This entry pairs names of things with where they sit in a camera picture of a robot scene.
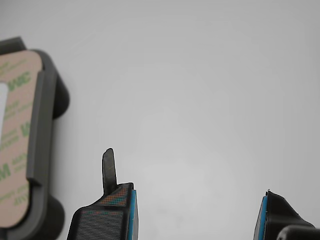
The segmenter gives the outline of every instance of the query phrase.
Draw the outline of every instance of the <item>blue padding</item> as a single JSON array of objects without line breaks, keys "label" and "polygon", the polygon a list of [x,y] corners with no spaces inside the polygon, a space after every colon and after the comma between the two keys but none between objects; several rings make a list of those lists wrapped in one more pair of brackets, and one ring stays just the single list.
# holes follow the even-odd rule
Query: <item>blue padding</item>
[{"label": "blue padding", "polygon": [[129,227],[128,227],[128,240],[133,240],[134,233],[134,219],[135,219],[135,210],[137,204],[137,192],[132,190],[131,193],[131,202],[130,202],[130,216],[129,216]]},{"label": "blue padding", "polygon": [[267,217],[267,202],[268,202],[268,196],[264,196],[262,199],[258,240],[264,240],[264,236],[265,236],[265,225],[266,225],[266,217]]}]

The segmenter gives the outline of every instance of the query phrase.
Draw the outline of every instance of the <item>ribbed texture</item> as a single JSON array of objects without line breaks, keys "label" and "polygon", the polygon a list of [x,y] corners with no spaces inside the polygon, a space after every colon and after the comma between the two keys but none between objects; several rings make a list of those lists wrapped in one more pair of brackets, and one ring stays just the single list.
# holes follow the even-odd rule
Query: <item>ribbed texture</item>
[{"label": "ribbed texture", "polygon": [[76,240],[119,240],[122,219],[121,211],[83,210]]}]

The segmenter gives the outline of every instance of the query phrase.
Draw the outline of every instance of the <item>black plastic part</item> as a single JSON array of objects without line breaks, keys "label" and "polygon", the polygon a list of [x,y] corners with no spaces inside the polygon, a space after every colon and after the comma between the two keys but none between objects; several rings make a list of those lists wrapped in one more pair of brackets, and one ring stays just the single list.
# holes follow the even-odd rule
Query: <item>black plastic part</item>
[{"label": "black plastic part", "polygon": [[266,195],[268,199],[264,240],[277,239],[280,231],[289,225],[314,228],[311,223],[303,220],[282,196],[271,191],[268,191]]},{"label": "black plastic part", "polygon": [[[0,42],[0,54],[26,50],[21,38]],[[43,51],[43,70],[38,73],[31,116],[26,178],[29,208],[25,218],[12,228],[0,228],[0,240],[55,240],[62,231],[65,211],[49,194],[49,167],[53,118],[69,106],[69,93],[51,60]]]},{"label": "black plastic part", "polygon": [[301,226],[290,225],[286,226],[279,233],[277,240],[319,240],[320,229]]},{"label": "black plastic part", "polygon": [[63,115],[67,111],[69,104],[70,97],[68,90],[58,73],[54,96],[53,119],[59,118]]},{"label": "black plastic part", "polygon": [[74,213],[67,240],[128,239],[130,204],[134,184],[131,182],[116,184],[114,152],[111,148],[102,157],[102,178],[103,196],[93,204],[81,207]]},{"label": "black plastic part", "polygon": [[27,50],[27,48],[20,37],[0,41],[0,55],[12,54],[23,50]]},{"label": "black plastic part", "polygon": [[115,156],[112,148],[102,156],[102,178],[104,195],[109,195],[117,189]]}]

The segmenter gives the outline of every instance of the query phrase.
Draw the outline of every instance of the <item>white surface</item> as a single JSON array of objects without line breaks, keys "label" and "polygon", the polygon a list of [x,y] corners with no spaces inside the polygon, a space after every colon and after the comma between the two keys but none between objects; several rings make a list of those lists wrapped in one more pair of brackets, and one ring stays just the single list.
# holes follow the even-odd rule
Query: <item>white surface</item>
[{"label": "white surface", "polygon": [[0,82],[0,145],[1,145],[2,127],[3,127],[5,111],[6,111],[7,96],[8,96],[8,87],[5,83]]},{"label": "white surface", "polygon": [[320,227],[320,1],[1,1],[0,39],[48,52],[71,96],[52,193],[102,195],[112,147],[140,240],[253,238],[267,189]]}]

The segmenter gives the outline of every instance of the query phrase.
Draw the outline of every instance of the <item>3m adhesive tape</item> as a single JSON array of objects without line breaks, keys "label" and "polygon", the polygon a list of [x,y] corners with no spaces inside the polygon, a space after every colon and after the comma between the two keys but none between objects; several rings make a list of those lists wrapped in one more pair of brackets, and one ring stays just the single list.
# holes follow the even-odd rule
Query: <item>3m adhesive tape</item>
[{"label": "3m adhesive tape", "polygon": [[29,131],[41,69],[36,52],[0,55],[0,228],[18,224],[28,211]]}]

